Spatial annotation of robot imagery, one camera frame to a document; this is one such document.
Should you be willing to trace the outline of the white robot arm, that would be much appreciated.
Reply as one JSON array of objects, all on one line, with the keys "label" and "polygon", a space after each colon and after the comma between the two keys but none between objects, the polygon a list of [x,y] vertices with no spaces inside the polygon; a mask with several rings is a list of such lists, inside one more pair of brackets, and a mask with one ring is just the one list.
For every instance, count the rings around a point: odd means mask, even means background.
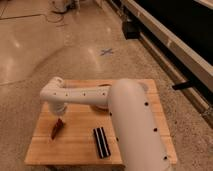
[{"label": "white robot arm", "polygon": [[144,84],[119,79],[110,86],[65,88],[64,80],[54,77],[40,98],[55,115],[65,113],[66,103],[107,108],[125,171],[173,171]]}]

